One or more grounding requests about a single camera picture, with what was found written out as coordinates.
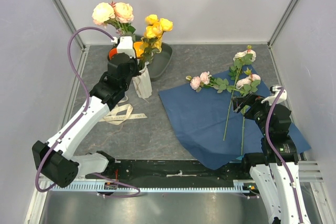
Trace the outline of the pale pink flower stem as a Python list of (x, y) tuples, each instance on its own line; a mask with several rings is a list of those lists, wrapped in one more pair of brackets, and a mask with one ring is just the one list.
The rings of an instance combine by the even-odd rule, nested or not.
[[(251, 69), (247, 68), (244, 71), (244, 74), (247, 77), (237, 81), (236, 89), (240, 92), (240, 94), (245, 97), (252, 92), (256, 92), (258, 90), (258, 85), (261, 83), (261, 77), (257, 74), (253, 74)], [(245, 118), (243, 117), (242, 122), (242, 132), (241, 132), (241, 156), (243, 156), (244, 150), (244, 140), (245, 140)]]

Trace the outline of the pink flower stem one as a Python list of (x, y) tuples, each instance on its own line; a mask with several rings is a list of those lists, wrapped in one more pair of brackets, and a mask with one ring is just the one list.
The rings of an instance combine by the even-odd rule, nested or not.
[(92, 13), (93, 22), (98, 26), (113, 26), (119, 35), (132, 36), (136, 29), (132, 26), (134, 20), (133, 7), (124, 2), (99, 3)]

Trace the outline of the white pink flower stem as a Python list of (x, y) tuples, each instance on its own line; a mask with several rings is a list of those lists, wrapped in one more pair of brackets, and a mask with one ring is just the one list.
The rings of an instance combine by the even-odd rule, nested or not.
[(247, 49), (242, 52), (235, 54), (233, 58), (233, 65), (229, 68), (229, 76), (234, 84), (232, 87), (228, 87), (227, 91), (231, 94), (231, 98), (234, 92), (238, 90), (236, 84), (238, 82), (239, 76), (243, 73), (243, 66), (250, 65), (256, 60), (256, 53), (252, 50), (252, 45), (248, 45)]

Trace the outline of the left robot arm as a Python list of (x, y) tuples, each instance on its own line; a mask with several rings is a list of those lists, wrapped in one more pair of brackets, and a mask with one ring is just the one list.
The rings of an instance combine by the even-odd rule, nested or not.
[(138, 73), (135, 54), (115, 54), (83, 107), (59, 133), (45, 143), (37, 141), (32, 146), (37, 173), (61, 188), (88, 174), (111, 178), (115, 173), (113, 157), (103, 151), (82, 156), (74, 153), (92, 128), (124, 98), (132, 78)]

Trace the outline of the yellow flower bunch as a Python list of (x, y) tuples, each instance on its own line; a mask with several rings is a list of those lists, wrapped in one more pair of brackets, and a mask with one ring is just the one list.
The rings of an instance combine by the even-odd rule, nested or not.
[(142, 70), (146, 65), (151, 64), (154, 55), (162, 51), (162, 39), (164, 33), (173, 30), (173, 22), (166, 18), (158, 18), (156, 14), (151, 14), (145, 18), (147, 24), (143, 37), (141, 38), (142, 50), (138, 63), (138, 69)]

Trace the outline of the blue wrapping paper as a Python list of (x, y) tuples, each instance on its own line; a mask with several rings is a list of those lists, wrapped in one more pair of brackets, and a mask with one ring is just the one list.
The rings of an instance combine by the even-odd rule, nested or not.
[(260, 153), (263, 134), (229, 106), (231, 94), (190, 85), (163, 90), (160, 99), (180, 144), (205, 167), (215, 170), (246, 153)]

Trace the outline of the pink flower stem two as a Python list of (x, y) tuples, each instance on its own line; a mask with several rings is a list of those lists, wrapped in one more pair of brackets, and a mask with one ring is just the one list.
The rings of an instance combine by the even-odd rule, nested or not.
[(200, 92), (203, 88), (213, 88), (217, 91), (217, 93), (222, 93), (227, 91), (228, 87), (232, 87), (232, 85), (228, 83), (227, 79), (214, 78), (209, 71), (202, 72), (200, 76), (186, 76), (185, 79), (189, 82), (191, 88), (196, 92)]

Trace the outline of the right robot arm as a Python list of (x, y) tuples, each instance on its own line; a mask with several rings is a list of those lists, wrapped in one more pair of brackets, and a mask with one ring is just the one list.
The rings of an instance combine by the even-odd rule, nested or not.
[(262, 151), (246, 153), (240, 172), (254, 180), (269, 223), (310, 223), (300, 187), (297, 148), (289, 135), (291, 111), (280, 103), (280, 96), (232, 98), (234, 112), (249, 107), (244, 118), (254, 121), (262, 133)]

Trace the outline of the cream printed ribbon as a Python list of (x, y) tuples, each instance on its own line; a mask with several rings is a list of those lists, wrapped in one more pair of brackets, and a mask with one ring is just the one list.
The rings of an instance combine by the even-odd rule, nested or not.
[(106, 116), (99, 122), (107, 122), (112, 125), (120, 125), (127, 120), (146, 119), (144, 113), (133, 113), (133, 106), (128, 103), (128, 97), (125, 96)]

